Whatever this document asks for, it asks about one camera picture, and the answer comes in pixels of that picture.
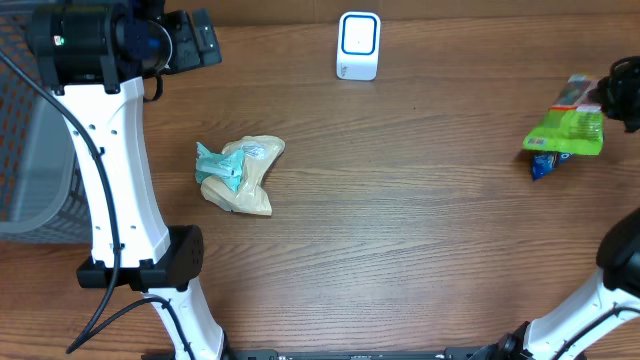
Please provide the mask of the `green snack bag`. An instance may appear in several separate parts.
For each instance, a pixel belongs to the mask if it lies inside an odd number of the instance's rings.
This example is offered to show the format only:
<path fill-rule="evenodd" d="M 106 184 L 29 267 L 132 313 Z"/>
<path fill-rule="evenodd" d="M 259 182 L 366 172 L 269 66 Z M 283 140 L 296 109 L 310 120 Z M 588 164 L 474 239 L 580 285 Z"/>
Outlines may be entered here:
<path fill-rule="evenodd" d="M 529 132 L 522 148 L 536 152 L 559 152 L 596 156 L 603 147 L 604 114 L 592 99 L 598 81 L 573 74 L 542 120 Z"/>

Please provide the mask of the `blue Oreo cookie pack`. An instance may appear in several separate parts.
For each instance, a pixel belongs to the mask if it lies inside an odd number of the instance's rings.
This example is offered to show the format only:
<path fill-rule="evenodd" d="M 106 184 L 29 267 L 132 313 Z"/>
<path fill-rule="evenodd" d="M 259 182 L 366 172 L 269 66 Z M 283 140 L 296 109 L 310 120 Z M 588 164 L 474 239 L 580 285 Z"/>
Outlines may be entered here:
<path fill-rule="evenodd" d="M 566 152 L 534 152 L 531 158 L 531 176 L 537 181 L 566 163 L 574 155 Z"/>

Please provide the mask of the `teal wrapper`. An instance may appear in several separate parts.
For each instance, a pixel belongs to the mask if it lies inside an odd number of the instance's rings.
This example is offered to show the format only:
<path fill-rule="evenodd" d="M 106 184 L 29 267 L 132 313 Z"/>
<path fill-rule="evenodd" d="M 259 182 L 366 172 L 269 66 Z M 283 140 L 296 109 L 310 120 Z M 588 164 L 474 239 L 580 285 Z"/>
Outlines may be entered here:
<path fill-rule="evenodd" d="M 234 150 L 230 154 L 209 151 L 197 142 L 195 180 L 202 184 L 210 176 L 220 179 L 231 191 L 237 192 L 242 182 L 245 152 Z"/>

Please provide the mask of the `beige snack bag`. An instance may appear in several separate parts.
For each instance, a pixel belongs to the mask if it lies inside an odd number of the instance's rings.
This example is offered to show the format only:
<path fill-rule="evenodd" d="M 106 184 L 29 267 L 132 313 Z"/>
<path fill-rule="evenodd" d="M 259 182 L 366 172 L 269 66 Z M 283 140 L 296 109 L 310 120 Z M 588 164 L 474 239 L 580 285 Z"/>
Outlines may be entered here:
<path fill-rule="evenodd" d="M 238 191 L 231 191 L 220 179 L 210 176 L 199 184 L 201 194 L 225 211 L 271 216 L 272 206 L 262 183 L 267 171 L 284 152 L 285 142 L 270 135 L 245 136 L 227 143 L 218 154 L 230 154 L 238 149 L 245 152 Z"/>

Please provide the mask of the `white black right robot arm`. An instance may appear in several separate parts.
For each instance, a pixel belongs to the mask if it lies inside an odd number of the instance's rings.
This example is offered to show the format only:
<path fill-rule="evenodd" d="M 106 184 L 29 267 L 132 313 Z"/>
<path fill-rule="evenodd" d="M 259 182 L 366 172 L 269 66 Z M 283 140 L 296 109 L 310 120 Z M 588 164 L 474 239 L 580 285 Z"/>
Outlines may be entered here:
<path fill-rule="evenodd" d="M 639 130 L 639 56 L 614 62 L 595 89 L 605 115 Z M 558 307 L 523 323 L 466 359 L 586 359 L 584 351 L 622 324 L 639 319 L 639 208 L 607 232 L 595 273 Z"/>

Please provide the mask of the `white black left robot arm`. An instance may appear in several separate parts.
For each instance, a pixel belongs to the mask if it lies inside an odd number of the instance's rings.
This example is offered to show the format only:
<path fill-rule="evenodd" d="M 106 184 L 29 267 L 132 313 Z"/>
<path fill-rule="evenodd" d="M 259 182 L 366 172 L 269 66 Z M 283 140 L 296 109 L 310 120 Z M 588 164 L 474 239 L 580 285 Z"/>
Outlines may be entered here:
<path fill-rule="evenodd" d="M 167 12 L 161 1 L 43 4 L 26 38 L 37 90 L 67 123 L 86 191 L 92 248 L 79 284 L 139 292 L 160 316 L 174 358 L 223 358 L 225 332 L 199 279 L 202 232 L 163 221 L 143 134 L 146 80 L 220 62 L 209 13 Z"/>

